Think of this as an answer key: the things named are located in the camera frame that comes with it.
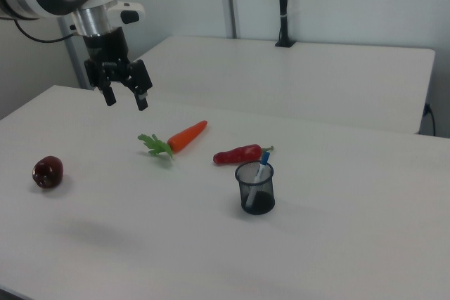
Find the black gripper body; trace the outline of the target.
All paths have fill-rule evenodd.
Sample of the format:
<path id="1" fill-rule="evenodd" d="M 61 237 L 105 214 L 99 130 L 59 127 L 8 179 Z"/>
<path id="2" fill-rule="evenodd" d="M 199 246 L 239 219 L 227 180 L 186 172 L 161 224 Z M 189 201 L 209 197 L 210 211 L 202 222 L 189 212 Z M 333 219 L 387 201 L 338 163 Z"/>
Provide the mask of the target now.
<path id="1" fill-rule="evenodd" d="M 104 35 L 84 37 L 84 43 L 89 54 L 84 66 L 93 87 L 106 93 L 113 82 L 119 82 L 137 95 L 152 88 L 144 62 L 128 58 L 129 49 L 121 28 Z"/>

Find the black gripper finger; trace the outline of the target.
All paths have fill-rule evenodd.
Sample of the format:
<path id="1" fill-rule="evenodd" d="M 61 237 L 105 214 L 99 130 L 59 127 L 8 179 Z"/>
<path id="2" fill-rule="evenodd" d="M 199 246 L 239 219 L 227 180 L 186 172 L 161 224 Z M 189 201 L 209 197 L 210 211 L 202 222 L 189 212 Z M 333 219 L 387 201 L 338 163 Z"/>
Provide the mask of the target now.
<path id="1" fill-rule="evenodd" d="M 103 97 L 105 98 L 105 102 L 107 106 L 114 105 L 117 101 L 115 98 L 115 94 L 113 92 L 113 89 L 110 86 L 110 83 L 106 83 L 102 85 L 101 93 L 103 94 Z"/>
<path id="2" fill-rule="evenodd" d="M 138 90 L 134 93 L 134 97 L 139 111 L 144 111 L 148 107 L 147 95 L 148 95 L 147 91 L 141 90 Z"/>

